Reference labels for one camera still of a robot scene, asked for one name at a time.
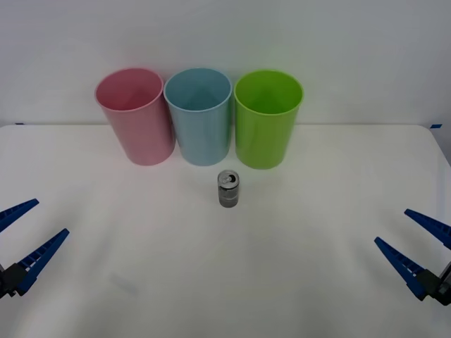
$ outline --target white wall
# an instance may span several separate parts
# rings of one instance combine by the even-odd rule
[[[270,67],[304,85],[301,123],[443,123],[440,140],[450,14],[450,0],[2,0],[0,121],[104,122],[95,85],[126,66]]]

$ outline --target cup rim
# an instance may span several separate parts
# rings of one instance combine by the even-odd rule
[[[190,110],[190,109],[184,109],[184,108],[181,108],[181,107],[179,107],[179,106],[176,106],[175,104],[173,104],[172,102],[170,102],[170,101],[168,100],[168,97],[166,96],[166,88],[167,88],[167,86],[168,86],[168,83],[169,83],[175,76],[177,76],[177,75],[179,75],[179,74],[181,74],[181,73],[187,72],[187,71],[189,71],[189,70],[194,70],[194,69],[206,69],[206,70],[212,70],[212,71],[214,71],[214,72],[217,72],[217,73],[221,74],[222,76],[224,76],[224,77],[227,79],[228,84],[229,84],[229,87],[230,87],[230,91],[228,92],[227,97],[226,97],[224,100],[222,100],[221,103],[219,103],[219,104],[217,104],[216,106],[211,107],[211,108],[202,109],[201,111],[192,111],[192,110]],[[166,81],[166,83],[164,84],[164,88],[163,88],[164,99],[166,100],[166,102],[168,103],[168,105],[170,105],[170,106],[172,106],[172,107],[178,109],[179,111],[186,111],[186,112],[188,112],[188,113],[204,113],[204,112],[206,112],[206,111],[211,111],[211,110],[213,110],[213,109],[216,109],[216,108],[218,108],[219,106],[222,106],[225,102],[227,102],[227,101],[229,100],[229,98],[232,96],[232,92],[233,92],[233,84],[232,84],[232,81],[230,81],[229,77],[228,77],[226,74],[224,74],[223,72],[221,72],[220,70],[217,70],[217,69],[215,69],[215,68],[207,68],[207,67],[193,67],[193,68],[186,68],[186,69],[184,69],[184,70],[181,70],[180,72],[177,72],[176,74],[172,75],[172,76]]]
[[[155,96],[155,99],[153,99],[152,101],[150,101],[149,103],[147,103],[147,104],[145,104],[145,105],[143,105],[143,106],[140,106],[140,107],[134,108],[134,109],[128,109],[128,110],[126,110],[126,111],[124,111],[124,110],[118,111],[117,109],[111,109],[111,108],[108,108],[108,107],[104,106],[103,104],[101,104],[101,103],[99,102],[99,100],[97,99],[97,90],[99,90],[100,85],[101,85],[106,79],[108,79],[109,77],[111,77],[111,76],[113,76],[113,75],[116,75],[117,73],[123,72],[124,70],[146,70],[147,72],[150,72],[150,73],[156,75],[156,76],[158,77],[158,79],[160,80],[160,91],[159,91],[159,93]],[[158,74],[157,72],[153,71],[152,69],[145,68],[145,67],[127,67],[127,68],[119,69],[119,70],[117,70],[116,72],[112,72],[112,73],[108,74],[106,77],[104,77],[104,78],[99,82],[99,84],[96,86],[96,89],[94,90],[94,98],[95,98],[97,104],[99,104],[99,106],[101,106],[102,108],[108,109],[109,111],[113,111],[113,112],[116,112],[116,113],[131,113],[131,112],[133,112],[133,111],[138,111],[138,110],[140,110],[140,109],[146,108],[146,107],[150,106],[151,104],[153,104],[156,100],[158,100],[159,97],[161,96],[161,93],[163,92],[163,87],[164,87],[164,81],[163,81],[163,78],[160,76],[160,74]]]
[[[284,74],[288,77],[290,77],[292,80],[294,80],[298,85],[299,88],[301,89],[301,99],[299,100],[299,103],[294,106],[293,108],[291,108],[288,111],[283,111],[282,113],[277,113],[277,114],[267,114],[267,113],[260,113],[259,111],[255,111],[251,108],[248,108],[245,104],[243,104],[237,97],[237,86],[240,83],[241,80],[243,80],[245,77],[247,77],[248,75],[251,74],[255,74],[255,73],[260,73],[260,72],[272,72],[272,73],[279,73],[279,74]],[[262,116],[281,116],[281,115],[285,115],[290,113],[293,109],[299,108],[299,106],[301,105],[302,101],[304,101],[304,88],[301,84],[301,82],[299,82],[299,80],[294,77],[293,75],[283,72],[282,70],[279,69],[272,69],[272,68],[260,68],[260,69],[256,69],[253,70],[252,72],[246,73],[244,74],[242,77],[240,77],[240,79],[238,79],[238,81],[235,83],[235,86],[233,87],[233,96],[235,97],[235,100],[239,103],[239,105],[241,105],[242,107],[246,108],[248,111],[252,112],[252,113],[256,113],[257,115],[262,115]]]

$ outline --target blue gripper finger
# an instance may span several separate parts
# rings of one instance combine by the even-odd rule
[[[56,253],[56,250],[58,250],[68,235],[69,230],[61,230],[57,235],[53,236],[49,241],[18,263],[19,266],[27,271],[27,275],[17,286],[19,295],[22,296],[36,282],[38,274],[50,261],[50,258]]]
[[[408,215],[412,220],[428,230],[436,239],[442,242],[444,246],[451,250],[451,227],[410,209],[407,209],[404,214]]]
[[[422,301],[427,296],[427,293],[421,283],[416,280],[416,276],[424,271],[424,269],[414,261],[408,259],[398,250],[385,243],[380,237],[376,237],[374,242],[391,265],[393,265],[396,271],[401,275],[402,279],[407,283],[410,291],[413,292],[416,298]]]
[[[12,208],[0,212],[0,232],[13,224],[20,216],[39,204],[37,199],[31,199]]]

